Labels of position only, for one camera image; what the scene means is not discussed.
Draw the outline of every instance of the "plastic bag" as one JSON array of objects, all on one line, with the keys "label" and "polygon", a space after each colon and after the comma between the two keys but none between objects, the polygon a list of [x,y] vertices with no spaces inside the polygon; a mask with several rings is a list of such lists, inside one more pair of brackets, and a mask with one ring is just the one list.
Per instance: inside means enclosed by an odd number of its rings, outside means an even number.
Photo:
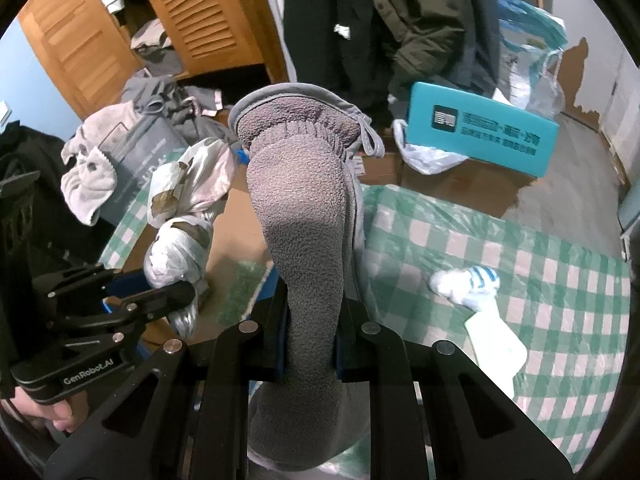
[{"label": "plastic bag", "polygon": [[145,255],[147,281],[154,287],[183,280],[196,283],[206,272],[213,226],[195,216],[178,216],[166,222]]},{"label": "plastic bag", "polygon": [[532,89],[547,77],[550,62],[558,59],[559,65],[566,29],[559,18],[521,0],[498,0],[498,15],[502,35],[498,87],[511,104],[524,110]]},{"label": "plastic bag", "polygon": [[531,97],[527,104],[527,112],[553,119],[564,110],[564,91],[558,82],[561,61],[562,53],[558,56],[555,71],[551,73],[547,69],[547,59],[542,76],[531,92]]},{"label": "plastic bag", "polygon": [[148,223],[159,228],[169,218],[188,214],[212,221],[235,173],[236,156],[224,141],[209,138],[194,144],[151,177]]},{"label": "plastic bag", "polygon": [[167,315],[169,324],[182,338],[193,335],[200,298],[209,289],[205,273],[212,230],[210,221],[195,216],[173,218],[162,225],[146,250],[143,270],[153,288],[178,281],[194,285],[196,297],[190,306]]},{"label": "plastic bag", "polygon": [[417,146],[404,142],[406,121],[402,119],[396,119],[393,122],[393,130],[394,139],[398,145],[402,160],[423,175],[442,173],[468,159],[468,156],[458,153],[443,152],[436,148]]}]

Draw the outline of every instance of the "louvered wardrobe door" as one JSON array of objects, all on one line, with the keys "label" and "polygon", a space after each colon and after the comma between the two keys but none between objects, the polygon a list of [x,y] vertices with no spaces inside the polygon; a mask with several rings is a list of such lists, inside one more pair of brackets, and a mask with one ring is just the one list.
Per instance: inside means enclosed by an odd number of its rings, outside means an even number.
[{"label": "louvered wardrobe door", "polygon": [[124,83],[142,66],[100,0],[29,0],[18,19],[50,79],[83,120],[119,102]]},{"label": "louvered wardrobe door", "polygon": [[262,63],[239,0],[149,0],[190,75]]}]

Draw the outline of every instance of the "finger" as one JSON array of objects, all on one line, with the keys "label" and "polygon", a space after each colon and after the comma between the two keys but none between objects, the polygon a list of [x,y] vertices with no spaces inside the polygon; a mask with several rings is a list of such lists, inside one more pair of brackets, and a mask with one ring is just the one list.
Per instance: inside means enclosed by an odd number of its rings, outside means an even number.
[{"label": "finger", "polygon": [[74,395],[69,400],[73,415],[71,418],[61,421],[60,424],[64,425],[63,431],[73,433],[78,427],[86,420],[89,415],[89,402],[86,392],[80,392]]},{"label": "finger", "polygon": [[36,416],[48,418],[49,420],[65,420],[72,415],[71,406],[66,400],[62,400],[52,406],[41,406],[21,388],[16,388],[12,403],[15,409],[25,416]]}]

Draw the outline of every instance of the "cardboard box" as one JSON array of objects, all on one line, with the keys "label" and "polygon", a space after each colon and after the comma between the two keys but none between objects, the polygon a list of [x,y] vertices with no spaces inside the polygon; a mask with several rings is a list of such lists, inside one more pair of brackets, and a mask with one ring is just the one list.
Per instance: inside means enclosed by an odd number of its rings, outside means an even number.
[{"label": "cardboard box", "polygon": [[409,166],[402,171],[403,187],[496,218],[516,203],[520,189],[534,183],[526,174],[471,158],[436,175],[423,175]]},{"label": "cardboard box", "polygon": [[557,134],[557,123],[492,99],[421,82],[412,88],[411,144],[544,176]]},{"label": "cardboard box", "polygon": [[386,184],[399,186],[402,181],[404,162],[393,137],[382,137],[382,141],[385,145],[384,157],[376,158],[368,156],[364,152],[360,152],[354,157],[356,175],[361,183],[370,186],[385,186]]}]

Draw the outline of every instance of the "checkered mattress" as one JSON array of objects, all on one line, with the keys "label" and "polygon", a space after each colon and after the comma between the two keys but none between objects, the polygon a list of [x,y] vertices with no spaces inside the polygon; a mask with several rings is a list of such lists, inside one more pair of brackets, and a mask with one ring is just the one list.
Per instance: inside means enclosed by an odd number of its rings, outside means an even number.
[{"label": "checkered mattress", "polygon": [[515,402],[574,470],[593,447],[625,354],[630,281],[621,260],[397,186],[364,189],[367,307],[402,338],[456,343],[475,359],[473,314],[434,295],[439,269],[497,269],[502,318],[529,350]]}]

